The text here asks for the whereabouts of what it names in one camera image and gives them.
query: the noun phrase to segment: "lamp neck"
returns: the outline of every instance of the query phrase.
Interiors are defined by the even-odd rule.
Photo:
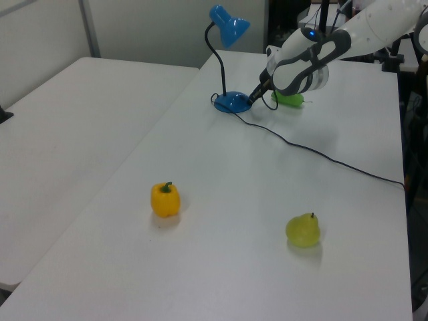
[[[208,48],[215,54],[220,63],[221,68],[221,84],[223,85],[223,96],[226,96],[226,77],[225,77],[225,66],[223,65],[223,61],[221,60],[219,54],[215,51],[214,47],[209,43],[208,40],[208,31],[215,25],[214,22],[211,22],[208,28],[205,30],[205,42],[208,45]]]

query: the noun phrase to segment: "lamp base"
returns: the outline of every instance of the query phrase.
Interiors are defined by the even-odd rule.
[[[226,96],[221,94],[215,99],[214,106],[221,112],[234,112],[237,114],[251,108],[247,101],[248,96],[241,92],[227,92]]]

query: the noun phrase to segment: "lamp shade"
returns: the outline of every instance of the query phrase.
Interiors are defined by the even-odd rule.
[[[249,27],[248,21],[231,17],[220,5],[211,8],[209,17],[220,29],[221,43],[225,48],[233,45]]]

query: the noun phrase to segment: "pepper stem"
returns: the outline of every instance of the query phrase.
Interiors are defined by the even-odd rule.
[[[167,184],[165,184],[164,186],[162,186],[160,189],[160,191],[162,193],[170,193],[171,189],[169,188],[169,185],[171,185],[173,182],[168,182]]]

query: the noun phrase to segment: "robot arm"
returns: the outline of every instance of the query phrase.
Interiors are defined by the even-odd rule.
[[[269,46],[260,85],[249,96],[252,105],[268,90],[290,96],[322,88],[333,60],[371,54],[408,32],[416,24],[415,40],[428,53],[426,0],[376,0],[341,28],[321,38],[310,28],[296,30],[281,48]]]

